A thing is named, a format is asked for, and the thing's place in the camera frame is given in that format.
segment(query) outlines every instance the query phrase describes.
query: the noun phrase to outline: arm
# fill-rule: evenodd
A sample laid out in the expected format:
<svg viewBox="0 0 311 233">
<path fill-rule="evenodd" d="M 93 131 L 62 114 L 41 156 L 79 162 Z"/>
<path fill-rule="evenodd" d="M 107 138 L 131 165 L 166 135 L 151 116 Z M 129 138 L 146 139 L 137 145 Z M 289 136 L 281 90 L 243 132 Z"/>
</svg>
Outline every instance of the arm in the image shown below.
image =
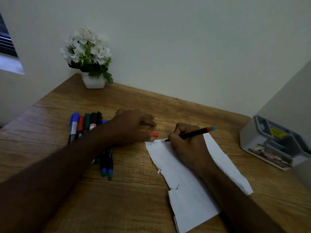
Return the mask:
<svg viewBox="0 0 311 233">
<path fill-rule="evenodd" d="M 220 170 L 208 152 L 203 135 L 186 140 L 178 136 L 197 129 L 198 126 L 178 123 L 169 140 L 181 159 L 207 184 L 235 231 L 285 233 Z"/>
<path fill-rule="evenodd" d="M 109 122 L 0 184 L 1 232 L 38 232 L 96 155 L 111 144 L 154 141 L 140 122 L 153 116 L 118 110 Z"/>
</svg>

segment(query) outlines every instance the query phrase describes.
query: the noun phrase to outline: white flower pot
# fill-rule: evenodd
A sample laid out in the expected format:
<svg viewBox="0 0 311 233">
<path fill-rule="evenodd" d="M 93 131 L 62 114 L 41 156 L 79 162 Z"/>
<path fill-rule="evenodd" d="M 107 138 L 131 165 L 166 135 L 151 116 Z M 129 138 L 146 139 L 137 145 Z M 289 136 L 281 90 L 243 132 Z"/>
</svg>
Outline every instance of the white flower pot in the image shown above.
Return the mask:
<svg viewBox="0 0 311 233">
<path fill-rule="evenodd" d="M 81 72 L 84 85 L 88 89 L 101 89 L 106 84 L 106 79 L 103 74 L 99 77 L 89 76 L 89 73 Z"/>
</svg>

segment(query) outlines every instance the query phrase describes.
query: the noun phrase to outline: left hand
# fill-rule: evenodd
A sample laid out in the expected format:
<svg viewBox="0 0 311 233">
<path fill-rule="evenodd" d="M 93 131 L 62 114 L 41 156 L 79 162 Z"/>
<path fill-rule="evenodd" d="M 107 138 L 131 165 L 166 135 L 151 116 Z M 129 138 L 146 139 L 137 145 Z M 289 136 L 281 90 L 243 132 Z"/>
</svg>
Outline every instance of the left hand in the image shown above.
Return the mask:
<svg viewBox="0 0 311 233">
<path fill-rule="evenodd" d="M 127 144 L 137 141 L 154 142 L 155 138 L 148 133 L 138 130 L 138 125 L 143 123 L 155 127 L 154 116 L 140 110 L 118 109 L 114 118 L 102 128 L 107 129 L 114 144 Z"/>
</svg>

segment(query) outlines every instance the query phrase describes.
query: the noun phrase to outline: forearm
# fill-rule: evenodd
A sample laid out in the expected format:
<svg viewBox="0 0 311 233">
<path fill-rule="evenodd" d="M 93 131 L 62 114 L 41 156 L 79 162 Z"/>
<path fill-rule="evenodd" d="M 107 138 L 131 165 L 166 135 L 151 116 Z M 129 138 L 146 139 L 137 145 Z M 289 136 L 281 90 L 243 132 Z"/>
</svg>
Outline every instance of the forearm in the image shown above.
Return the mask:
<svg viewBox="0 0 311 233">
<path fill-rule="evenodd" d="M 203 178 L 236 232 L 285 233 L 258 205 L 213 162 Z"/>
<path fill-rule="evenodd" d="M 3 232 L 36 232 L 56 209 L 109 136 L 94 129 L 49 157 L 0 184 L 0 226 Z"/>
</svg>

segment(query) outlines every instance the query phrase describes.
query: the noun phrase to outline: yellow sticker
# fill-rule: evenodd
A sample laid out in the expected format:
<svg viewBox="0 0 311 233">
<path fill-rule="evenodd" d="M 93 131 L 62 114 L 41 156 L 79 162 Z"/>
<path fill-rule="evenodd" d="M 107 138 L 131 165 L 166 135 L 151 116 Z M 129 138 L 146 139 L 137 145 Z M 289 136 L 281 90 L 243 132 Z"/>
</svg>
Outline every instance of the yellow sticker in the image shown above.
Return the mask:
<svg viewBox="0 0 311 233">
<path fill-rule="evenodd" d="M 281 139 L 282 139 L 283 137 L 285 137 L 285 136 L 288 135 L 287 133 L 282 132 L 282 131 L 280 131 L 280 130 L 274 128 L 274 127 L 270 128 L 270 131 L 271 131 L 271 133 L 272 133 L 273 136 L 278 137 L 278 138 L 281 138 Z"/>
</svg>

